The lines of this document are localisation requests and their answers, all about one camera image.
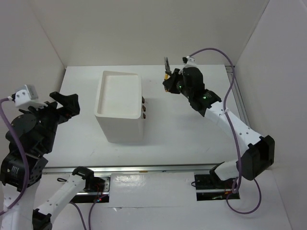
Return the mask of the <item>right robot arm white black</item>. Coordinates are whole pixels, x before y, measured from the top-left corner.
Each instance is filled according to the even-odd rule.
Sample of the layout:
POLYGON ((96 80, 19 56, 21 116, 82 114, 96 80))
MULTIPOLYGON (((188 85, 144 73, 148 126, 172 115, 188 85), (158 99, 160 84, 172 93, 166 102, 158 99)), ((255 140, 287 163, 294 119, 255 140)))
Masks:
POLYGON ((224 106, 224 102, 216 93, 205 88, 203 75, 197 67, 169 72, 163 86, 169 93, 184 95, 195 111, 235 139, 238 159, 213 167, 209 177, 211 186, 219 188, 226 180, 235 178, 252 181, 273 165, 274 139, 269 135, 263 137, 252 130, 224 106))

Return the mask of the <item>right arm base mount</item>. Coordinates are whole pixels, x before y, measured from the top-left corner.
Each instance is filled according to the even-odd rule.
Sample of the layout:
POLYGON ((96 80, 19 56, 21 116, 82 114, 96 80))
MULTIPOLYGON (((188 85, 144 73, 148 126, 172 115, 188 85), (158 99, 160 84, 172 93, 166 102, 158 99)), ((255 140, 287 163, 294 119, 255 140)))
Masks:
POLYGON ((239 199, 240 195, 232 195, 232 185, 234 178, 221 180, 214 172, 215 168, 194 170, 194 180, 190 183, 196 189, 197 201, 216 201, 239 199))

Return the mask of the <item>yellow handled pliers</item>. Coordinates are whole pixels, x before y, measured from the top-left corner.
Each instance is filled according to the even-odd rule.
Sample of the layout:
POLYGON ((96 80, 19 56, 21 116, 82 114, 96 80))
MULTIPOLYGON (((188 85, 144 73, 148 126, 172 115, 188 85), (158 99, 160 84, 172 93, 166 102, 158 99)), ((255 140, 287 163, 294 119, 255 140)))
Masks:
POLYGON ((165 83, 165 81, 167 81, 172 74, 167 57, 164 57, 164 64, 165 64, 165 77, 163 83, 165 83))

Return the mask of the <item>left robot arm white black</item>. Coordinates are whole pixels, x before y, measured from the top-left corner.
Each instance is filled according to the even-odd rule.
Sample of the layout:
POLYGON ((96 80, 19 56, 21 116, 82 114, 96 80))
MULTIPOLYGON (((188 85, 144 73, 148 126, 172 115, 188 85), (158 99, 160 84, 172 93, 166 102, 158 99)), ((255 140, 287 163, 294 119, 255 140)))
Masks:
POLYGON ((58 126, 80 113, 76 94, 52 92, 53 102, 41 103, 36 96, 20 90, 1 102, 14 102, 21 114, 9 121, 0 116, 8 128, 6 139, 9 153, 0 166, 4 202, 3 230, 50 230, 64 207, 81 190, 94 187, 94 172, 79 166, 64 185, 45 203, 34 206, 42 172, 47 164, 45 155, 53 149, 58 126))

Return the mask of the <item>white drawer cabinet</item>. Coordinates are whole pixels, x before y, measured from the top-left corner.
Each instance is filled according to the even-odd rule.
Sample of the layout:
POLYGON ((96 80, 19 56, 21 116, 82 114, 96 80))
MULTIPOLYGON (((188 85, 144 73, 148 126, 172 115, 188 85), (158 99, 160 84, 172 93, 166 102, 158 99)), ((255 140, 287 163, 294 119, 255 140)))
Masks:
POLYGON ((99 79, 94 115, 108 142, 141 141, 144 127, 141 76, 104 71, 99 79))

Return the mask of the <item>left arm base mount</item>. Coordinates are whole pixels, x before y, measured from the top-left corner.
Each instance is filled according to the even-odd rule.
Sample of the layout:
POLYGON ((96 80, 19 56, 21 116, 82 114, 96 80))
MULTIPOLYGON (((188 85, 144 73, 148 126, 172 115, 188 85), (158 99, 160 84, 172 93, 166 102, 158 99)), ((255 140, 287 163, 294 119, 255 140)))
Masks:
POLYGON ((91 188, 86 188, 78 192, 71 200, 76 204, 93 203, 108 203, 110 191, 110 176, 95 177, 95 182, 91 188))

